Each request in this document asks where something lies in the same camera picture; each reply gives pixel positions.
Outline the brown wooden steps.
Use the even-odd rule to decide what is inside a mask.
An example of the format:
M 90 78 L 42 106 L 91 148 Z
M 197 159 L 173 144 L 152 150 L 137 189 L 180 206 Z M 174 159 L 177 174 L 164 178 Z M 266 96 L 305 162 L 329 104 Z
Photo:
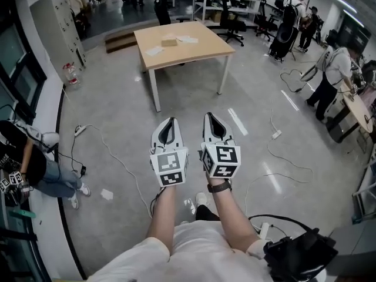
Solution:
M 137 40 L 131 29 L 124 29 L 119 32 L 108 34 L 105 36 L 104 41 L 106 53 L 116 52 L 137 45 Z

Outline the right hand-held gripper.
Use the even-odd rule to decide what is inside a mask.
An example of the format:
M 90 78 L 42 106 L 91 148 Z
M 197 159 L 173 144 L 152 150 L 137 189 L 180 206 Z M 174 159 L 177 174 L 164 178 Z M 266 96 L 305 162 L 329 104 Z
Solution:
M 203 141 L 211 142 L 234 140 L 232 128 L 214 113 L 204 116 Z M 233 178 L 241 165 L 240 146 L 202 144 L 201 160 L 210 178 Z

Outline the black wristwatch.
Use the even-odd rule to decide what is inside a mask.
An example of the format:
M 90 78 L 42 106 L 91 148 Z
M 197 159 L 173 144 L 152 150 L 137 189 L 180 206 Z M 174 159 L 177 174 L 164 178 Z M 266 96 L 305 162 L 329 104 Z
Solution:
M 207 189 L 208 189 L 209 193 L 219 193 L 219 192 L 225 191 L 227 189 L 232 191 L 232 186 L 231 186 L 231 183 L 228 180 L 225 180 L 223 183 L 218 184 L 218 185 L 208 184 Z

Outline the large clear water bottle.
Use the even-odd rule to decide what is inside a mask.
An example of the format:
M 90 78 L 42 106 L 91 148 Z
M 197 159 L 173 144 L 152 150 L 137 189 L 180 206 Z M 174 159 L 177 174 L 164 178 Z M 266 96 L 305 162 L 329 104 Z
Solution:
M 66 63 L 63 66 L 63 73 L 73 89 L 77 89 L 81 86 L 80 70 L 74 65 L 74 63 Z

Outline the person's left forearm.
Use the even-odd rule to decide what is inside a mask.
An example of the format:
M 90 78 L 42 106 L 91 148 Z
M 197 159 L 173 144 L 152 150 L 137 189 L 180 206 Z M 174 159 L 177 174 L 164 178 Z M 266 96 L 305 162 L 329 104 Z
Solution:
M 172 251 L 175 220 L 176 186 L 169 186 L 157 199 L 147 237 L 160 240 Z

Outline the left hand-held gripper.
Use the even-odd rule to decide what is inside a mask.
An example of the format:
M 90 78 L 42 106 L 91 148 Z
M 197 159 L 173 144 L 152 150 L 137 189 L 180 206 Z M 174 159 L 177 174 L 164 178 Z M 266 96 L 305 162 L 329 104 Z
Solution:
M 178 120 L 165 119 L 151 136 L 150 164 L 160 186 L 176 186 L 186 182 L 188 148 Z

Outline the person's right forearm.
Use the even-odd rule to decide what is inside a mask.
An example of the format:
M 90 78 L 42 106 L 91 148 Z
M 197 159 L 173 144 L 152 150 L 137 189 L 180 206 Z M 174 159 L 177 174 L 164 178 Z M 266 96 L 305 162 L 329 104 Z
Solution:
M 229 188 L 213 192 L 212 196 L 229 245 L 245 253 L 259 239 L 255 229 L 237 205 Z

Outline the person's white shirt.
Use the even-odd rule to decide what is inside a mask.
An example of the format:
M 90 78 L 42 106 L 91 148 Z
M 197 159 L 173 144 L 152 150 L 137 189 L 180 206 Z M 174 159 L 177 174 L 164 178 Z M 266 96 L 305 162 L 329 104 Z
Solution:
M 230 247 L 218 221 L 194 221 L 174 230 L 173 250 L 149 237 L 91 275 L 87 282 L 274 282 L 265 240 L 245 252 Z

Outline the hanging coats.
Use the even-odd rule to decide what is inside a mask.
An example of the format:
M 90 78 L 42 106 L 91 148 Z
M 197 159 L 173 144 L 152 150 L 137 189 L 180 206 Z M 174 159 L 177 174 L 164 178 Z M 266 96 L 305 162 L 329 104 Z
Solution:
M 80 39 L 87 37 L 87 30 L 90 27 L 88 19 L 85 15 L 85 6 L 82 0 L 69 0 L 70 11 L 73 17 L 73 21 L 76 26 L 76 30 Z

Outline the round wooden table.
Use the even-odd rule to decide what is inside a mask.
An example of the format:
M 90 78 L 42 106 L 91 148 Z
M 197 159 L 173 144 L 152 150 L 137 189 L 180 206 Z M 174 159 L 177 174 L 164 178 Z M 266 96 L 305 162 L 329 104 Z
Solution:
M 350 98 L 348 94 L 343 94 L 344 107 L 334 116 L 329 117 L 325 124 L 329 135 L 336 143 L 342 143 L 343 140 L 354 132 L 358 127 L 364 129 L 368 134 L 374 131 L 372 116 L 365 106 L 362 99 L 355 95 Z M 340 123 L 349 115 L 353 115 L 355 123 L 347 130 L 341 129 Z

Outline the black shoulder bag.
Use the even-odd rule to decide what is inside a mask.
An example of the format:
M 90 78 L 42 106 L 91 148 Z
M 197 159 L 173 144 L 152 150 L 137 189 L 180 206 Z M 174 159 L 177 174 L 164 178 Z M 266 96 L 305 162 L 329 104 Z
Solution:
M 318 228 L 289 217 L 265 214 L 278 220 L 300 226 L 304 233 L 296 238 L 285 236 L 277 242 L 268 241 L 263 251 L 264 259 L 275 282 L 325 282 L 326 267 L 337 256 L 336 241 L 319 233 Z

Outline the white grey dome device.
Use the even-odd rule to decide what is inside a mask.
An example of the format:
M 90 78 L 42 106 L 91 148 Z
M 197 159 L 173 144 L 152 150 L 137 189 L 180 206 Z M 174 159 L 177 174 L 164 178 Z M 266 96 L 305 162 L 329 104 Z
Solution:
M 306 70 L 300 75 L 300 81 L 309 82 L 318 72 L 317 65 L 313 65 L 310 69 Z

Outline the grey locker cabinet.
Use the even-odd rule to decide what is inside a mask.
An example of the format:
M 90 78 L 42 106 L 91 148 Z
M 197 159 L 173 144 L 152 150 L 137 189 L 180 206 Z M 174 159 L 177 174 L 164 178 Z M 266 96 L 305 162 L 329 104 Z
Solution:
M 69 0 L 37 0 L 30 6 L 41 42 L 61 80 L 68 85 L 66 65 L 78 73 L 86 68 L 86 56 L 76 29 Z

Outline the black framed window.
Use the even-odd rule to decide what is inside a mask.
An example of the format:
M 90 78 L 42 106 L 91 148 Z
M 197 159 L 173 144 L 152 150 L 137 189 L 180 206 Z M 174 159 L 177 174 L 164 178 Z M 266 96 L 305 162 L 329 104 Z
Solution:
M 18 116 L 32 123 L 46 75 L 14 22 L 0 24 L 0 80 L 17 100 Z

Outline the person's black trousers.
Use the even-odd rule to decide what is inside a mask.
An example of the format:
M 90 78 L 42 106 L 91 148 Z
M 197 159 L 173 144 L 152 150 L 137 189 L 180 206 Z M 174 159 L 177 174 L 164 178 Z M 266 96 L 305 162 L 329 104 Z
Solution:
M 213 212 L 206 205 L 198 205 L 196 209 L 196 221 L 220 221 L 220 217 Z

